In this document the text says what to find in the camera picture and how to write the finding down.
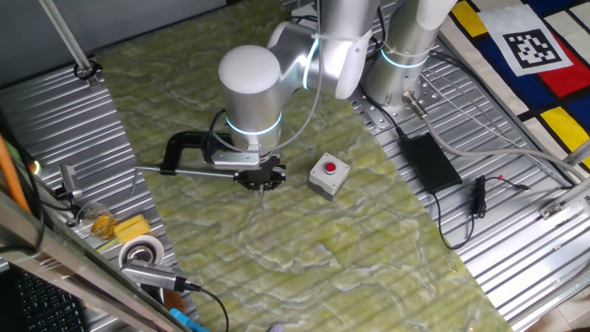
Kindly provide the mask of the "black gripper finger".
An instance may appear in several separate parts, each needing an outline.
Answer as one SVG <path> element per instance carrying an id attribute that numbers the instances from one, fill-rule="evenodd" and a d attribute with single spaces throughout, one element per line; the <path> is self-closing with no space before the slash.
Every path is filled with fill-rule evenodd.
<path id="1" fill-rule="evenodd" d="M 269 179 L 260 186 L 262 191 L 273 191 L 286 181 L 286 176 L 280 172 L 272 172 Z"/>
<path id="2" fill-rule="evenodd" d="M 238 173 L 234 176 L 234 181 L 250 191 L 258 191 L 260 188 L 260 184 L 246 173 Z"/>

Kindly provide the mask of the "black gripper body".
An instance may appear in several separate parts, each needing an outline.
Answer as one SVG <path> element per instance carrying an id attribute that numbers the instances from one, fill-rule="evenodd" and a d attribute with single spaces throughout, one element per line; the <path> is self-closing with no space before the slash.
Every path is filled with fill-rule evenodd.
<path id="1" fill-rule="evenodd" d="M 243 176 L 283 176 L 284 166 L 280 163 L 280 157 L 270 156 L 266 160 L 260 160 L 256 166 L 238 170 L 237 173 Z"/>

